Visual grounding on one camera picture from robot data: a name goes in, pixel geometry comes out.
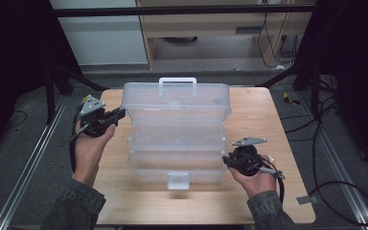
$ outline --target light wood tabletop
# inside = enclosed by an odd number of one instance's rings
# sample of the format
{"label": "light wood tabletop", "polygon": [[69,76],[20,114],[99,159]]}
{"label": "light wood tabletop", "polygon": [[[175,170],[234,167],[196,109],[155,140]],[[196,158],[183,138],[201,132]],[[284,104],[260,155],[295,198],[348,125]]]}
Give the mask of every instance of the light wood tabletop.
{"label": "light wood tabletop", "polygon": [[[123,90],[103,92],[106,110],[119,107]],[[266,138],[256,145],[259,154],[268,154],[283,171],[286,187],[284,209],[296,223],[312,223],[310,204],[300,205],[297,197],[307,191],[295,163],[270,92],[266,88],[230,87],[232,113],[225,121],[227,149],[244,136]],[[94,188],[104,194],[106,204],[98,224],[248,224],[254,220],[246,205],[242,186],[227,171],[219,184],[191,184],[187,191],[170,191],[166,184],[139,182],[127,167],[131,120],[119,122],[107,144]]]}

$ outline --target clear plastic storage box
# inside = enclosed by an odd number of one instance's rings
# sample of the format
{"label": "clear plastic storage box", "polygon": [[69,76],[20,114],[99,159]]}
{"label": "clear plastic storage box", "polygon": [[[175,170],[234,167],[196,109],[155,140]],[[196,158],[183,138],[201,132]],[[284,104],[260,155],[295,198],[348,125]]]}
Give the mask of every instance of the clear plastic storage box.
{"label": "clear plastic storage box", "polygon": [[126,83],[121,108],[133,128],[127,165],[141,181],[167,183],[169,189],[221,181],[228,85]]}

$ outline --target sleeve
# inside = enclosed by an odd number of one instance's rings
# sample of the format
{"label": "sleeve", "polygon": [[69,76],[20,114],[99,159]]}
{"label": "sleeve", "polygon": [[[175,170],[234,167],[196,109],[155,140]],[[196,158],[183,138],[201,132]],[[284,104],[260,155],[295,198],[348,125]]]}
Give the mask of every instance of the sleeve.
{"label": "sleeve", "polygon": [[105,202],[95,189],[70,179],[40,229],[94,229]]}
{"label": "sleeve", "polygon": [[295,229],[294,221],[283,210],[275,191],[264,192],[247,200],[256,229]]}

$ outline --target wall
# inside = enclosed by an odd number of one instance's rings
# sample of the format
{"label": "wall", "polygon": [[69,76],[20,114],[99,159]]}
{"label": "wall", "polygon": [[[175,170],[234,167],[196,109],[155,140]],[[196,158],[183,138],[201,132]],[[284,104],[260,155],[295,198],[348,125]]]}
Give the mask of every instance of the wall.
{"label": "wall", "polygon": [[[136,7],[134,0],[51,0],[54,9]],[[147,64],[138,16],[59,18],[79,65]]]}

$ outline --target hand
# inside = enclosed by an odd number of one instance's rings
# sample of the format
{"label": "hand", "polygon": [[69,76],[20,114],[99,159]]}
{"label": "hand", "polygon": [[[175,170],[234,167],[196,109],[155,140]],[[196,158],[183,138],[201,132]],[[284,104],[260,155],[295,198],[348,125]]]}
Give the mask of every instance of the hand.
{"label": "hand", "polygon": [[[268,160],[266,155],[262,155],[262,158]],[[272,174],[258,171],[253,176],[246,176],[233,168],[229,168],[229,172],[243,186],[249,198],[263,192],[276,191],[276,178]]]}
{"label": "hand", "polygon": [[115,133],[115,125],[111,125],[106,132],[97,138],[80,134],[76,140],[76,171],[73,178],[90,187],[94,186],[95,178],[100,168],[106,143]]}

